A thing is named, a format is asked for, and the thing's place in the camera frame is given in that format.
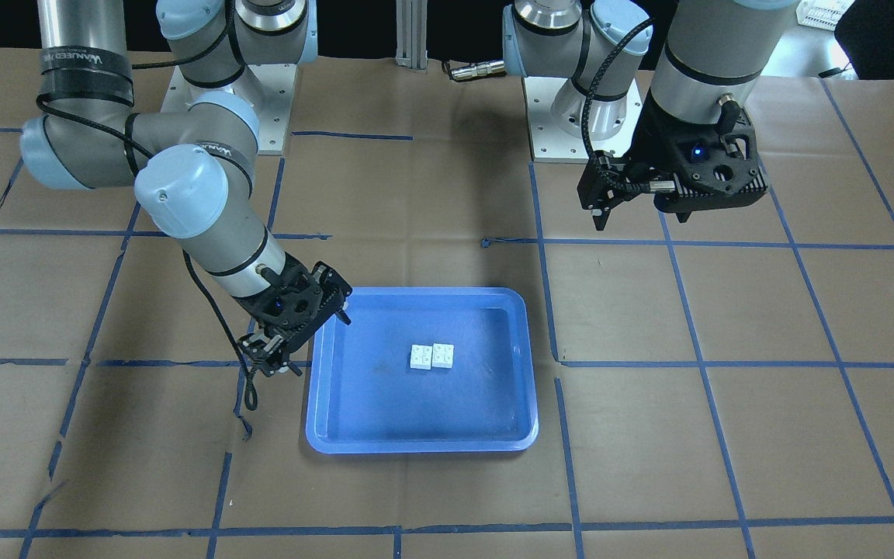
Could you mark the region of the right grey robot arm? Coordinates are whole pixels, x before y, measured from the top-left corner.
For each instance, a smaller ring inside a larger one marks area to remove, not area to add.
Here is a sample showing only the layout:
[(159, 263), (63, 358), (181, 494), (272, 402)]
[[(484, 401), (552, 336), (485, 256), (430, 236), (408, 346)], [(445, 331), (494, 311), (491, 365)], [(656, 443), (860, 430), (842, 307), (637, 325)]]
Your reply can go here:
[(22, 157), (52, 189), (130, 187), (256, 322), (235, 343), (271, 376), (331, 316), (351, 287), (325, 264), (287, 254), (251, 205), (269, 120), (253, 68), (318, 54), (313, 1), (160, 1), (173, 65), (196, 90), (182, 111), (138, 113), (120, 1), (40, 1), (40, 115), (24, 124)]

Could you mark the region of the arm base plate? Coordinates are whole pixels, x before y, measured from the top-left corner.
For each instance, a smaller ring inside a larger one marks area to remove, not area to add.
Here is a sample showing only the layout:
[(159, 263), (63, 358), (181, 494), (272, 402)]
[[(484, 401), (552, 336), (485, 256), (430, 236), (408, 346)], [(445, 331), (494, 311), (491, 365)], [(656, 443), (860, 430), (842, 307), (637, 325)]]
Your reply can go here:
[[(297, 64), (255, 64), (233, 84), (220, 91), (242, 98), (255, 111), (259, 121), (258, 153), (283, 156), (290, 132), (290, 118), (300, 68)], [(177, 113), (194, 105), (209, 89), (189, 84), (180, 70), (173, 71), (161, 111)]]
[[(589, 130), (593, 149), (624, 155), (632, 144), (643, 106), (643, 79), (631, 82), (625, 98), (593, 103)], [(526, 120), (531, 134), (532, 160), (541, 163), (583, 164), (587, 160), (580, 124), (584, 96), (566, 78), (522, 79)]]

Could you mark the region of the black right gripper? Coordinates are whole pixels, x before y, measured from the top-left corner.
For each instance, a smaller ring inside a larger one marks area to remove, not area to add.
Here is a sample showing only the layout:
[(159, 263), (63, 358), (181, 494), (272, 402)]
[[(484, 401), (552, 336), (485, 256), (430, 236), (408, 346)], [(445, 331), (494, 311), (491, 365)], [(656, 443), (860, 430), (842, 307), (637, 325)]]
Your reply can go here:
[(259, 276), (269, 286), (254, 296), (239, 297), (237, 302), (258, 322), (258, 330), (239, 339), (239, 347), (255, 366), (264, 366), (264, 376), (292, 373), (302, 377), (290, 355), (331, 316), (351, 325), (345, 301), (352, 286), (336, 269), (316, 262), (306, 269), (298, 259), (288, 259), (280, 273), (267, 266), (258, 267)]

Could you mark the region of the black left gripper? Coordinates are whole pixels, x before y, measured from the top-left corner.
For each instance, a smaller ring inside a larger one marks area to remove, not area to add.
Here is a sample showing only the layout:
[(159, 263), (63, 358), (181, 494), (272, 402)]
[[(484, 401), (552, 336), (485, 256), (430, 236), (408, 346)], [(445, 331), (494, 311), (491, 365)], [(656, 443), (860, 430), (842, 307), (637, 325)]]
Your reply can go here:
[(594, 150), (576, 185), (594, 227), (605, 231), (618, 205), (652, 195), (664, 214), (747, 207), (770, 190), (755, 128), (731, 93), (711, 103), (719, 116), (685, 123), (648, 95), (625, 155)]

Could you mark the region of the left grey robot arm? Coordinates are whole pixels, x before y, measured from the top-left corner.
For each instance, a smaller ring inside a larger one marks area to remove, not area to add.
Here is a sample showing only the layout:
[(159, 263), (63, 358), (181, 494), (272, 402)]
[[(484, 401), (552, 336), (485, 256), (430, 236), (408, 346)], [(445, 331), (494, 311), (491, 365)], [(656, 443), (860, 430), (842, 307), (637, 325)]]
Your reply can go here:
[(769, 192), (747, 99), (797, 6), (678, 1), (668, 18), (638, 1), (504, 7), (506, 72), (561, 78), (573, 99), (560, 116), (583, 145), (576, 194), (597, 230), (639, 196), (684, 223)]

